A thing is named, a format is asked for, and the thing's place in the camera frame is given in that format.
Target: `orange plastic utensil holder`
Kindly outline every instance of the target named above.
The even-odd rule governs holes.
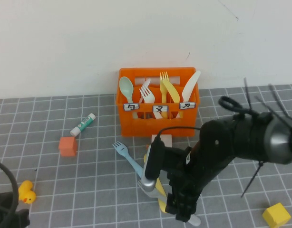
[[[153,78],[160,77],[160,72],[167,72],[169,78],[179,76],[180,84],[173,84],[180,94],[180,102],[183,102],[182,91],[184,86],[190,77],[195,73],[194,67],[177,67],[177,68],[122,68],[119,71],[118,86],[117,86],[117,98],[116,104],[118,107],[119,119],[122,128],[122,136],[151,136],[158,134],[162,128],[172,126],[195,126],[197,119],[198,105],[200,104],[200,96],[198,83],[195,85],[193,92],[190,96],[189,102],[195,102],[195,108],[180,110],[179,103],[173,103],[169,94],[167,94],[167,103],[162,102],[162,95],[160,92],[160,85],[154,85],[150,83],[148,88],[154,94],[156,101],[154,104],[139,104],[139,109],[133,111],[125,111],[124,104],[127,104],[127,99],[121,93],[119,89],[119,80],[121,77],[127,77],[133,84],[134,91],[132,94],[133,103],[138,103],[141,94],[139,89],[141,84],[135,84],[135,78]],[[168,117],[167,119],[146,119],[146,113],[151,114],[154,105],[167,105],[168,106]],[[137,112],[140,118],[134,119],[132,112]],[[178,112],[183,112],[183,118],[175,118]],[[173,129],[167,130],[164,134],[171,134],[172,136],[194,136],[195,130],[191,129]]]

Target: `black cable tie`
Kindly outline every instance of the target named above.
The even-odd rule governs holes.
[[[242,193],[242,195],[241,195],[241,198],[242,198],[243,195],[246,193],[246,191],[249,189],[249,187],[250,187],[252,181],[255,179],[255,177],[256,177],[257,173],[259,172],[260,168],[263,167],[263,164],[264,164],[263,161],[260,161],[260,162],[258,163],[258,168],[257,168],[256,172],[254,173],[254,175],[252,176],[250,182],[247,184],[245,190],[243,191],[243,193]]]

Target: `yellow rubber duck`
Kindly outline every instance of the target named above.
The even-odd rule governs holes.
[[[24,203],[31,204],[36,199],[36,194],[31,189],[33,184],[29,180],[25,180],[19,187],[19,200],[22,200]]]

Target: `wooden block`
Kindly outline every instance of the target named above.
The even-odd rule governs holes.
[[[154,141],[155,137],[156,137],[156,134],[153,134],[151,136],[151,142]],[[161,140],[164,142],[166,147],[173,147],[171,134],[162,134],[161,135]]]
[[[270,228],[278,228],[286,224],[291,216],[281,203],[267,208],[262,217],[267,222]]]
[[[61,156],[75,156],[78,144],[75,137],[61,137],[58,148]]]

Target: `gray tile floor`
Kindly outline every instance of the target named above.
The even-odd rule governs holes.
[[[278,95],[292,116],[292,85],[277,85]],[[265,111],[254,96],[277,109],[267,86],[251,87],[253,107]],[[231,113],[218,106],[221,95],[247,105],[242,88],[201,90],[196,125]],[[34,182],[37,200],[30,206],[30,228],[191,228],[163,214],[156,200],[137,188],[129,163],[112,147],[116,140],[128,146],[143,164],[150,138],[121,136],[114,95],[60,96],[0,100],[0,162],[20,184]],[[96,120],[78,137],[76,157],[60,157],[60,137],[82,118],[94,113]],[[193,146],[195,137],[173,139],[173,146]],[[244,196],[240,195],[256,169],[256,163],[235,159],[203,191],[197,204],[201,228],[266,227],[262,213],[281,202],[292,216],[292,164],[266,164]],[[166,174],[161,181],[170,191]],[[0,172],[0,192],[10,185]],[[292,228],[292,219],[286,227]]]

